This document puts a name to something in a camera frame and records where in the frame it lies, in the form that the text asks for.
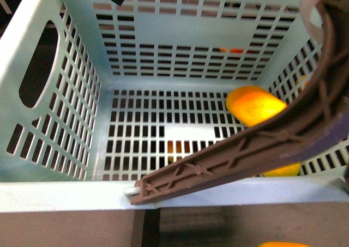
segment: basket handle hole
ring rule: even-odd
[[[19,88],[20,99],[28,108],[36,105],[46,86],[55,60],[57,43],[57,28],[52,21],[48,21]]]

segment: light blue plastic basket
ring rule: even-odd
[[[321,55],[299,2],[23,0],[0,40],[0,203],[12,206],[2,211],[133,208],[123,194],[132,181],[244,129],[225,107],[233,89],[257,85],[291,103]],[[48,21],[56,56],[28,108],[19,88]],[[338,177],[348,145],[304,162],[307,177],[251,178],[141,208],[347,201]],[[85,182],[62,183],[72,180]],[[220,198],[232,188],[243,196]]]

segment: yellow mango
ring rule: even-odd
[[[232,91],[226,99],[227,109],[244,125],[252,127],[277,115],[286,103],[258,86],[244,86]],[[296,176],[300,163],[264,173],[266,177]]]

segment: plastic crate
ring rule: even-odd
[[[257,85],[291,103],[321,55],[299,2],[23,0],[0,41],[0,180],[129,186],[244,130],[225,107],[231,90]],[[19,89],[48,21],[57,51],[29,108]],[[342,176],[348,145],[304,162],[300,175]]]

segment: floor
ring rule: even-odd
[[[131,239],[125,224],[133,218],[132,211],[0,214],[0,246],[156,247]],[[348,203],[168,208],[161,210],[158,246],[258,247],[286,241],[347,247],[348,220]]]
[[[258,247],[267,241],[347,247],[348,203],[161,210],[160,245]]]

